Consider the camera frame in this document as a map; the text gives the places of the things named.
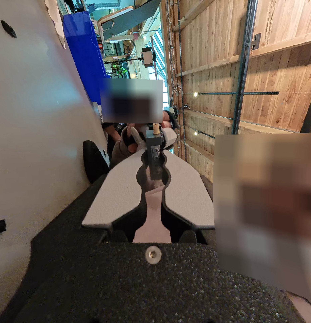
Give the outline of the studio light on stand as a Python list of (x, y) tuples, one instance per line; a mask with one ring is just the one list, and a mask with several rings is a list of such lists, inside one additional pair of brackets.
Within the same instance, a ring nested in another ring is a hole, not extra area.
[(152, 50), (151, 47), (143, 47), (140, 53), (140, 57), (131, 58), (131, 56), (128, 55), (125, 58), (125, 61), (140, 61), (145, 68), (154, 67), (156, 66), (156, 53)]

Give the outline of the leaning dark board stand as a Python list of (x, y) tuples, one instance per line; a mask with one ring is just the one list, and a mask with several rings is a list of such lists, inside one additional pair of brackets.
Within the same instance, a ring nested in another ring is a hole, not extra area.
[(128, 6), (99, 19), (97, 27), (102, 41), (105, 42), (151, 18), (158, 9), (160, 2), (160, 0), (147, 1), (136, 9)]

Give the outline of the person's right forearm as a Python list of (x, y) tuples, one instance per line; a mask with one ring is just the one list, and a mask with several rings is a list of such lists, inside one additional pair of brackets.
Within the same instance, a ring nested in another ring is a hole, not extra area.
[(128, 150), (123, 139), (118, 140), (113, 148), (109, 169), (112, 170), (116, 165), (130, 157), (132, 153)]

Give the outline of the blue plastic bin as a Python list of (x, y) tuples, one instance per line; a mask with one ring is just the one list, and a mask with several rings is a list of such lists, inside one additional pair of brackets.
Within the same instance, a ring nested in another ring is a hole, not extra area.
[(101, 105), (102, 79), (107, 78), (88, 11), (63, 16), (64, 36), (90, 101)]

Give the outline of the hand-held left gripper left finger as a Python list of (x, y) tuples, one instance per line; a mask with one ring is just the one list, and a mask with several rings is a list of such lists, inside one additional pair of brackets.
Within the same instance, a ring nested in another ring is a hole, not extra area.
[(82, 221), (84, 228), (123, 231), (132, 242), (147, 218), (147, 153), (139, 150), (107, 174)]

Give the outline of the green potted plant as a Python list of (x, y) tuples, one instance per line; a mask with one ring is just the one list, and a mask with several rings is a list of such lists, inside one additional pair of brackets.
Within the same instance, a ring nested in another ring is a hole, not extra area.
[(122, 63), (112, 63), (112, 71), (119, 78), (129, 78), (129, 71), (123, 67)]

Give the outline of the grey axle brick assembly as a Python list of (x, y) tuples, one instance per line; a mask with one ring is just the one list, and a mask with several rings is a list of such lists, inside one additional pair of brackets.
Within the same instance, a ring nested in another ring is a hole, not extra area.
[(151, 180), (161, 180), (162, 163), (160, 153), (161, 145), (163, 143), (163, 134), (160, 131), (159, 123), (147, 124), (145, 140)]

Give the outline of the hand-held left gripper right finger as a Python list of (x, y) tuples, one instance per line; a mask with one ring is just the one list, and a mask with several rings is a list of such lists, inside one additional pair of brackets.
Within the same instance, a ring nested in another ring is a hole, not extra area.
[(192, 231), (203, 242), (203, 231), (214, 230), (214, 204), (201, 175), (190, 164), (165, 150), (162, 181), (161, 221), (178, 242), (184, 232)]

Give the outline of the black desk grommet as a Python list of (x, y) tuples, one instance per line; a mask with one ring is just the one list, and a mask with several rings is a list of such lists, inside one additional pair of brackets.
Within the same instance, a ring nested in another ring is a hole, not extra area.
[(0, 23), (7, 34), (9, 34), (12, 38), (17, 38), (15, 30), (8, 25), (8, 23), (6, 23), (4, 20), (1, 20)]

